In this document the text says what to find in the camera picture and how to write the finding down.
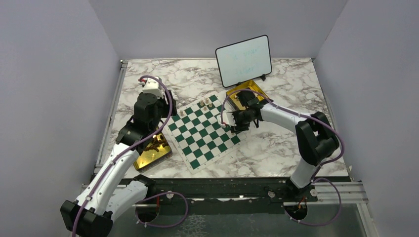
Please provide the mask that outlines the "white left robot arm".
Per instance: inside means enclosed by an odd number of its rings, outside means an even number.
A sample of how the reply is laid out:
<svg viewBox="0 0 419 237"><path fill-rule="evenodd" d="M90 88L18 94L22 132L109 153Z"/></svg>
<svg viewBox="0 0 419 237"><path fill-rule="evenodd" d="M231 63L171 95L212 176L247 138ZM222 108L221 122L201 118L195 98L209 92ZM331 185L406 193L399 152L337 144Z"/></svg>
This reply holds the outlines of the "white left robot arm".
<svg viewBox="0 0 419 237"><path fill-rule="evenodd" d="M160 96L141 92L134 114L119 131L113 149L87 188L74 200L66 200L60 212L72 236L106 237L114 222L136 202L151 202L155 189L149 178L133 179L118 194L114 191L126 171L134 164L154 136L161 132L159 123L177 114L172 92Z"/></svg>

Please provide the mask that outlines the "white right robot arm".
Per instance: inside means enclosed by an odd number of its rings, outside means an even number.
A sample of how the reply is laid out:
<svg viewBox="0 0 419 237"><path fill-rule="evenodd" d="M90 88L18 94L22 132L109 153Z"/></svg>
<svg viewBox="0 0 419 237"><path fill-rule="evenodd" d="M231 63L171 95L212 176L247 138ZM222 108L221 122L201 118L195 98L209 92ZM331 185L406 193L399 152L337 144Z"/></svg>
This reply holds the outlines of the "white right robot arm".
<svg viewBox="0 0 419 237"><path fill-rule="evenodd" d="M222 127L229 126L231 132L239 133L247 131L251 122L258 126L260 121L264 121L296 135L301 159L281 191L283 197L299 200L313 183L312 179L321 166L327 163L326 159L337 149L344 148L339 135L322 112L300 113L276 105L264 94L251 89L238 89L235 92L245 109L226 112L222 108L218 117Z"/></svg>

